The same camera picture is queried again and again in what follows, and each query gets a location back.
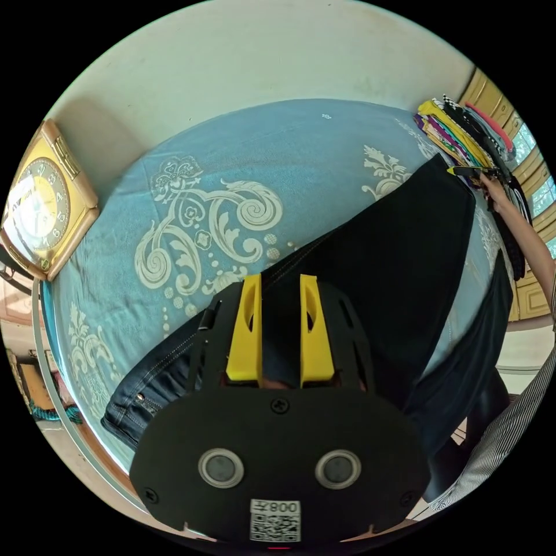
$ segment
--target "qr code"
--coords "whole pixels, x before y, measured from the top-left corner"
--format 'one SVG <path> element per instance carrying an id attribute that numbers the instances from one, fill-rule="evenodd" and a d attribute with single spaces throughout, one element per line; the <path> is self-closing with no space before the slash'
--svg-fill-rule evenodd
<path id="1" fill-rule="evenodd" d="M 295 543 L 301 540 L 300 515 L 251 515 L 251 540 Z"/>

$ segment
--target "person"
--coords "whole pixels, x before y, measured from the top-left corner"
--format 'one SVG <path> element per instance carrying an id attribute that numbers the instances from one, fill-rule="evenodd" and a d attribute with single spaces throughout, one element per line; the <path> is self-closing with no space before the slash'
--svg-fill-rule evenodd
<path id="1" fill-rule="evenodd" d="M 556 332 L 556 262 L 539 235 L 509 201 L 500 182 L 490 180 L 484 175 L 481 175 L 481 182 L 493 201 L 494 209 L 504 219 L 539 282 L 550 306 Z M 520 397 L 487 427 L 458 479 L 429 504 L 433 511 L 443 510 L 470 494 L 505 460 L 535 416 L 555 366 L 556 345 Z"/>

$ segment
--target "bed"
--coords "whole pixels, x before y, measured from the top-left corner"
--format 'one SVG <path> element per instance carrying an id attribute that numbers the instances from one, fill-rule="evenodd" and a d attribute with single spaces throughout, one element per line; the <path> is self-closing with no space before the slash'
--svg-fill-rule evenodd
<path id="1" fill-rule="evenodd" d="M 100 217 L 42 285 L 41 303 L 64 380 L 115 462 L 127 472 L 133 453 L 100 419 L 128 370 L 215 292 L 380 202 L 437 152 L 411 112 L 290 100 L 191 127 L 100 188 Z M 499 248 L 477 195 L 459 290 L 427 372 L 467 330 Z"/>

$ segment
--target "rope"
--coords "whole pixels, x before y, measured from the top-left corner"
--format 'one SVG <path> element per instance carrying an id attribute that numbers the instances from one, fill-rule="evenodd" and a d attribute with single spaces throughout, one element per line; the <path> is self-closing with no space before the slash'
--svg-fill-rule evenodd
<path id="1" fill-rule="evenodd" d="M 31 412 L 33 417 L 38 420 L 44 421 L 59 421 L 60 416 L 56 412 L 55 409 L 41 409 L 40 407 L 36 407 L 34 404 L 31 404 Z M 76 405 L 70 405 L 65 409 L 65 414 L 68 416 L 69 420 L 76 425 L 81 425 L 83 420 L 79 414 L 79 409 Z"/>

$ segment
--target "striped fabric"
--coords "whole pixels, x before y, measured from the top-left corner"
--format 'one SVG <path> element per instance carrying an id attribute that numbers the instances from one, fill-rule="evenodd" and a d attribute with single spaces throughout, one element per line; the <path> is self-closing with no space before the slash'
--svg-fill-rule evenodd
<path id="1" fill-rule="evenodd" d="M 556 275 L 550 306 L 556 332 Z M 486 481 L 505 460 L 535 416 L 555 366 L 556 346 L 529 386 L 488 426 L 456 482 L 429 504 L 432 510 L 440 511 L 460 501 Z"/>

